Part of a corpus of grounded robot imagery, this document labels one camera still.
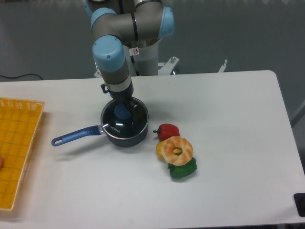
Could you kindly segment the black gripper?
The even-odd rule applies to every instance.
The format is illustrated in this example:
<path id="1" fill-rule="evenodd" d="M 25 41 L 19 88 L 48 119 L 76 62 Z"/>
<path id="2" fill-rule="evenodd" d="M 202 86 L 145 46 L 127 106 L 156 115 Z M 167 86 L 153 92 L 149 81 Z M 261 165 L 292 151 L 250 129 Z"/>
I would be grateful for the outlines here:
<path id="1" fill-rule="evenodd" d="M 143 119 L 143 111 L 142 111 L 142 104 L 141 101 L 138 99 L 133 99 L 133 84 L 130 85 L 120 92 L 111 91 L 106 87 L 103 83 L 101 84 L 101 89 L 104 94 L 109 94 L 110 97 L 118 101 L 120 103 L 126 103 L 127 110 L 130 112 L 130 117 L 128 118 L 129 123 L 139 123 Z"/>

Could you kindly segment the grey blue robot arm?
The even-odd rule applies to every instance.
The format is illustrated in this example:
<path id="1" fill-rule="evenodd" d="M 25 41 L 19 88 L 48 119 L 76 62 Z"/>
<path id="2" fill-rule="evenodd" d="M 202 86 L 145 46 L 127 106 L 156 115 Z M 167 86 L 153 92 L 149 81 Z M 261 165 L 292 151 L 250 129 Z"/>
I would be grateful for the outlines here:
<path id="1" fill-rule="evenodd" d="M 174 32 L 174 15 L 160 0 L 85 0 L 91 19 L 92 54 L 104 80 L 101 88 L 128 108 L 132 76 L 158 74 L 158 45 Z"/>

